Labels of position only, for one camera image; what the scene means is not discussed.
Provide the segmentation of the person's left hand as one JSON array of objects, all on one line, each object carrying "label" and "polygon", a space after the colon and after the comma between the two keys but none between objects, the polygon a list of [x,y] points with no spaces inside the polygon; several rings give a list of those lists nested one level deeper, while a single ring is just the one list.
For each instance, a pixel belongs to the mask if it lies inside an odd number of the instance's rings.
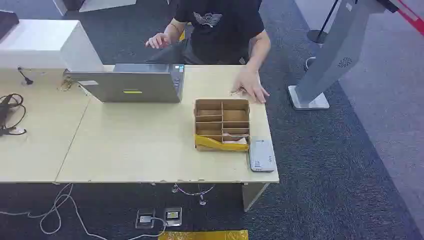
[{"label": "person's left hand", "polygon": [[266,97],[270,96],[261,84],[259,72],[247,66],[241,68],[234,81],[231,92],[240,92],[242,89],[261,104],[265,104]]}]

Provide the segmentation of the person's right hand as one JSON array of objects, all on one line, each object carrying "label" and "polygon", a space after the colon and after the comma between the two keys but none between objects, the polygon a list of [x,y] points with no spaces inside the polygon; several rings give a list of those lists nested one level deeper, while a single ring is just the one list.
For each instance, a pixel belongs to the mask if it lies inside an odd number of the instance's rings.
[{"label": "person's right hand", "polygon": [[150,47],[153,49],[161,49],[169,46],[171,44],[170,36],[167,33],[157,33],[154,36],[150,37],[145,42],[145,47]]}]

